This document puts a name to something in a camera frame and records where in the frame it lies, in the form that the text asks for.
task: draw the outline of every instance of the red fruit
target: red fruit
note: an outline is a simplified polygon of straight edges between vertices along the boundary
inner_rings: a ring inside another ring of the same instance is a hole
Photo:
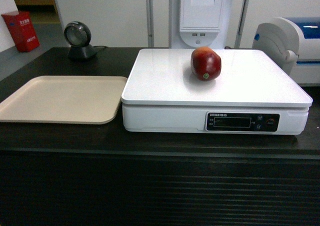
[[[213,80],[221,73],[221,58],[209,47],[198,47],[191,54],[191,71],[201,81]]]

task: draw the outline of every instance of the gray floor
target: gray floor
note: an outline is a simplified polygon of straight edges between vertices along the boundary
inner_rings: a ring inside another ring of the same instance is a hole
[[[11,48],[7,58],[0,62],[0,80],[22,68],[52,47],[68,47],[60,24],[33,25],[40,46],[30,52],[18,52],[16,47]]]

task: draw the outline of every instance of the black counter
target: black counter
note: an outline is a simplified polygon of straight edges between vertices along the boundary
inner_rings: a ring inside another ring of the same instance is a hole
[[[38,76],[128,77],[140,48],[68,50],[0,81],[0,102]],[[129,132],[121,107],[103,125],[0,123],[0,225],[319,225],[320,87],[303,89],[300,135]]]

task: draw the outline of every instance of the white wall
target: white wall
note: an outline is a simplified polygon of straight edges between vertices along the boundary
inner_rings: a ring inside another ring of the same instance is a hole
[[[93,46],[147,47],[146,0],[55,0],[63,29],[86,24]]]
[[[258,25],[273,17],[319,17],[320,0],[249,0],[240,48],[251,48]]]
[[[244,0],[233,0],[226,46],[234,47]],[[248,0],[240,48],[251,48],[258,25],[273,17],[319,17],[319,0]],[[82,21],[92,45],[147,47],[146,0],[56,0],[64,28]],[[169,46],[169,0],[153,0],[154,46]]]
[[[14,0],[0,0],[0,15],[16,11]],[[4,19],[0,18],[0,53],[15,46]]]

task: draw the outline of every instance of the dark countertop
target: dark countertop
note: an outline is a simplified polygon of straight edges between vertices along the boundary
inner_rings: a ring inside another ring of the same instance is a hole
[[[52,48],[0,81],[0,102],[43,75],[128,77],[141,48],[105,48],[88,62],[71,62],[69,48]],[[121,107],[103,125],[0,123],[0,150],[83,154],[320,159],[320,87],[303,88],[312,98],[300,135],[129,132]]]

